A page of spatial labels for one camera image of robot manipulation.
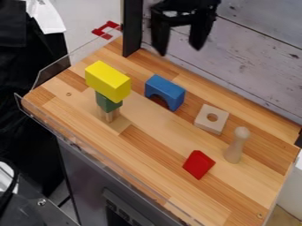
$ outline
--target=toy block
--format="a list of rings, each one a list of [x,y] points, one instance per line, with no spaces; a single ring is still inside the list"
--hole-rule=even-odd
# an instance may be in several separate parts
[[[117,119],[120,116],[119,109],[115,109],[107,113],[101,107],[98,107],[98,114],[101,117],[101,119],[106,120],[107,123],[112,123],[115,119]]]
[[[201,151],[193,151],[186,160],[183,168],[200,180],[214,165],[215,161],[207,157]]]
[[[247,139],[250,138],[251,133],[245,127],[237,127],[234,131],[235,139],[230,146],[225,150],[223,156],[229,163],[239,163],[243,153],[243,148]]]
[[[97,61],[85,69],[86,83],[114,103],[121,102],[131,92],[131,80],[121,72]]]
[[[229,117],[229,112],[204,104],[195,118],[194,125],[205,131],[220,135]]]
[[[161,96],[171,111],[176,111],[185,100],[185,90],[182,87],[159,75],[152,76],[145,84],[145,96],[150,98],[153,94]]]
[[[106,113],[110,113],[112,110],[118,109],[123,105],[123,101],[114,103],[106,96],[95,92],[95,99],[97,104],[102,108]]]

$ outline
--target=wood grain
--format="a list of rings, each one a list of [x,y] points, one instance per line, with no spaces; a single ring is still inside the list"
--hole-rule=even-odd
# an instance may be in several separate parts
[[[226,0],[218,7],[221,17],[302,49],[301,11],[296,0]]]
[[[145,50],[123,58],[121,48],[117,40],[99,49],[27,94],[23,106],[183,221],[261,225],[257,214],[268,214],[298,153],[292,145],[298,126]],[[85,67],[96,60],[132,78],[132,93],[112,124],[97,116],[94,90],[85,87]],[[144,97],[145,81],[155,72],[187,89],[178,111]],[[222,136],[193,126],[204,103],[230,112]],[[233,165],[223,150],[240,125],[252,137],[242,162]],[[200,181],[182,169],[193,150],[216,161]]]

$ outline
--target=yellow rectangular block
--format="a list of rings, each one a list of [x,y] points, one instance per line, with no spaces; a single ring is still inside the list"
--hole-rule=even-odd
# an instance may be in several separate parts
[[[115,103],[121,102],[131,91],[130,78],[102,61],[88,66],[85,78],[88,86]]]

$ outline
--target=wooden cylinder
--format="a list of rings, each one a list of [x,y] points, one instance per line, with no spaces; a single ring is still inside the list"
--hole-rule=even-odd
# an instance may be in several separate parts
[[[224,152],[224,159],[230,163],[236,164],[240,162],[243,153],[243,147],[251,133],[245,127],[237,127],[234,131],[234,140]]]

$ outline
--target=blue arch block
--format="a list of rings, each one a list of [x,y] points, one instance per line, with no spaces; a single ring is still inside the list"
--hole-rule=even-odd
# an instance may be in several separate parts
[[[145,96],[150,98],[153,94],[161,96],[171,111],[176,111],[185,100],[185,90],[155,74],[145,84]]]

